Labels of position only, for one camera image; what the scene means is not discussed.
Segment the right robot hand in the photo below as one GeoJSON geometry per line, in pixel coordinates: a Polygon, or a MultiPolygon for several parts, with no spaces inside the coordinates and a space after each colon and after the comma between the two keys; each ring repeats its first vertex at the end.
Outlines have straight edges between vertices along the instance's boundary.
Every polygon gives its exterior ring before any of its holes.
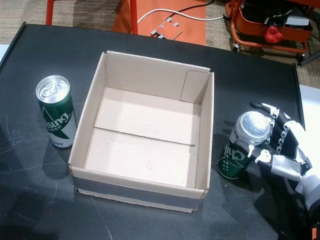
{"type": "Polygon", "coordinates": [[[254,109],[263,110],[274,121],[269,145],[274,151],[236,140],[235,145],[267,173],[297,182],[295,192],[302,195],[310,214],[320,210],[320,153],[315,141],[299,122],[275,106],[250,101],[254,109]]]}

